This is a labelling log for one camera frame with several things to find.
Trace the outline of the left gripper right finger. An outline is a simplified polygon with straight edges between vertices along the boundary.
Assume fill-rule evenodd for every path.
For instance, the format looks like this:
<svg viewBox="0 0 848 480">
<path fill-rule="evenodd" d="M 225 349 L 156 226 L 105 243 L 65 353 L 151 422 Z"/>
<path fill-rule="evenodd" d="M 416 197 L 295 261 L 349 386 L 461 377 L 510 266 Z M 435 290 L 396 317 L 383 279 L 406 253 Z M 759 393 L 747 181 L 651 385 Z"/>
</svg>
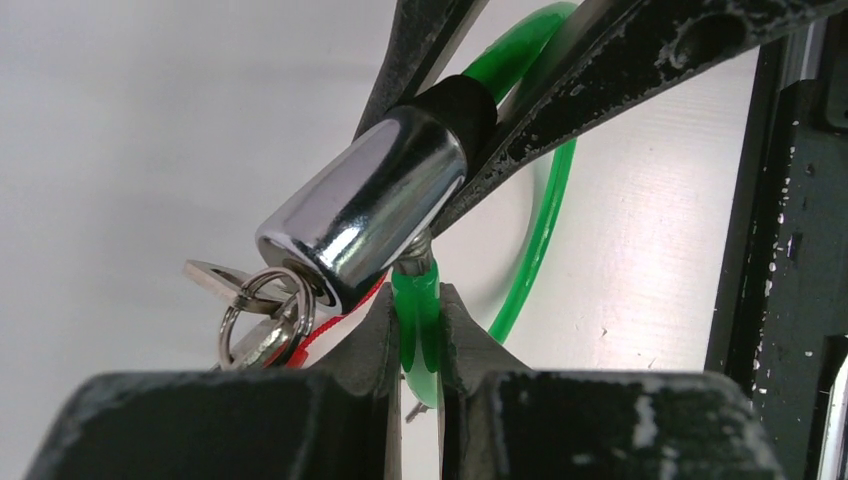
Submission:
<svg viewBox="0 0 848 480">
<path fill-rule="evenodd" d="M 445 479 L 781 479 L 747 397 L 714 373 L 534 370 L 440 287 Z"/>
</svg>

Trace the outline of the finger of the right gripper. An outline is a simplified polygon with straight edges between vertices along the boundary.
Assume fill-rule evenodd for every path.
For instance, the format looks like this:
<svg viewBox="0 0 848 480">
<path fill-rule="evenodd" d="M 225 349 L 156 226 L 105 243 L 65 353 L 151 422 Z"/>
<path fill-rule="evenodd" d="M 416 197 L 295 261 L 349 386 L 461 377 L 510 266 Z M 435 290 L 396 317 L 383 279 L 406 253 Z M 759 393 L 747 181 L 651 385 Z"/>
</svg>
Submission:
<svg viewBox="0 0 848 480">
<path fill-rule="evenodd" d="M 381 68 L 355 135 L 433 86 L 487 0 L 398 0 Z"/>
<path fill-rule="evenodd" d="M 433 221 L 433 235 L 567 141 L 846 7 L 844 1 L 582 2 L 506 99 L 474 173 Z"/>
</svg>

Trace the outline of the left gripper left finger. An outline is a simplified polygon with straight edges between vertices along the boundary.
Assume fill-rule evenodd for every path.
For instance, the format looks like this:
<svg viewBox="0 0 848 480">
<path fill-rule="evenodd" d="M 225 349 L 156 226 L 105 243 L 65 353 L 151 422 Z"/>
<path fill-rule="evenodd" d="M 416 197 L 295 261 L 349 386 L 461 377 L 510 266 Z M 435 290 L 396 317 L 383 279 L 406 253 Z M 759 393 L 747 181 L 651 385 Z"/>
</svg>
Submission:
<svg viewBox="0 0 848 480">
<path fill-rule="evenodd" d="M 397 479 L 399 326 L 383 286 L 305 369 L 112 372 L 67 400 L 30 479 Z"/>
</svg>

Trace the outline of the green lock keys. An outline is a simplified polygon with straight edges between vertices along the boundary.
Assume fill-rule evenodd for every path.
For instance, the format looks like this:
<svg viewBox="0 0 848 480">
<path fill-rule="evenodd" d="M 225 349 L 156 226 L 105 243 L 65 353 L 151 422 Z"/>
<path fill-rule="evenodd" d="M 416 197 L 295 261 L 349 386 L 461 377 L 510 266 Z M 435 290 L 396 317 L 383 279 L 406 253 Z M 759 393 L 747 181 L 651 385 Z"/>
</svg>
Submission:
<svg viewBox="0 0 848 480">
<path fill-rule="evenodd" d="M 247 273 L 188 260 L 183 275 L 226 304 L 218 327 L 214 371 L 282 366 L 314 330 L 316 293 L 299 266 Z"/>
</svg>

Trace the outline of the green cable lock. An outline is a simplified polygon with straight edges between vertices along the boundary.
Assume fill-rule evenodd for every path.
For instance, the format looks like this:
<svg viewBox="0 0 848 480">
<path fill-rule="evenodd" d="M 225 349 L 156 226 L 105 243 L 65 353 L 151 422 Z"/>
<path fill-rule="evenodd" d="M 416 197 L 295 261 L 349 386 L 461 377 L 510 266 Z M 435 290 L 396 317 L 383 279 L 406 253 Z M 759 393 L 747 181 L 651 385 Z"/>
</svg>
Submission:
<svg viewBox="0 0 848 480">
<path fill-rule="evenodd" d="M 390 108 L 258 228 L 261 257 L 302 273 L 346 315 L 383 281 L 400 323 L 400 359 L 422 409 L 437 403 L 440 278 L 430 226 L 472 170 L 498 104 L 574 12 L 540 8 L 461 73 Z"/>
</svg>

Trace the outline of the red lock keys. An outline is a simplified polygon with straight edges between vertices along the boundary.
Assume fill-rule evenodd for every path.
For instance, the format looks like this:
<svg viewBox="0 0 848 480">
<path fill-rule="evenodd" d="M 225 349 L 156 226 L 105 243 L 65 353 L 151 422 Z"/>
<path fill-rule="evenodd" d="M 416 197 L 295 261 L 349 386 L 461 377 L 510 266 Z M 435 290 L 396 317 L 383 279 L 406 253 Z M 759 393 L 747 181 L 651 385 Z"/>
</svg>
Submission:
<svg viewBox="0 0 848 480">
<path fill-rule="evenodd" d="M 417 402 L 410 411 L 405 415 L 404 422 L 406 424 L 410 424 L 413 422 L 420 414 L 426 413 L 430 410 L 430 407 L 425 405 L 423 402 Z"/>
</svg>

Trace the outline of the red cable lock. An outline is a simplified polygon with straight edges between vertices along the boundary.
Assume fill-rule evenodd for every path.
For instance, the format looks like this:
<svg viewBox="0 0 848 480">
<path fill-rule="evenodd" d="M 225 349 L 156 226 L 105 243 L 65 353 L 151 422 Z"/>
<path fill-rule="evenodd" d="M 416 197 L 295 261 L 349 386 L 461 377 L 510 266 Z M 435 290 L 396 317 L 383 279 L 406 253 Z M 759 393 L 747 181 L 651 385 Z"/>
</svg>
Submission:
<svg viewBox="0 0 848 480">
<path fill-rule="evenodd" d="M 285 366 L 288 367 L 288 368 L 295 368 L 295 369 L 301 368 L 304 365 L 304 363 L 306 362 L 306 360 L 308 359 L 308 356 L 309 356 L 308 350 L 309 350 L 309 347 L 311 346 L 311 344 L 315 340 L 317 340 L 320 336 L 325 334 L 327 331 L 334 328 L 339 322 L 345 320 L 347 317 L 349 317 L 350 315 L 355 313 L 357 310 L 359 310 L 363 305 L 365 305 L 379 291 L 379 289 L 381 288 L 381 286 L 385 282 L 386 277 L 387 277 L 387 275 L 383 274 L 379 278 L 378 282 L 369 290 L 369 292 L 366 294 L 366 296 L 354 307 L 354 309 L 351 313 L 331 317 L 329 320 L 325 321 L 319 327 L 314 329 L 313 332 L 304 341 L 302 341 L 300 343 L 300 345 L 297 347 L 297 349 L 294 351 L 294 353 L 290 356 L 290 358 L 285 363 Z"/>
</svg>

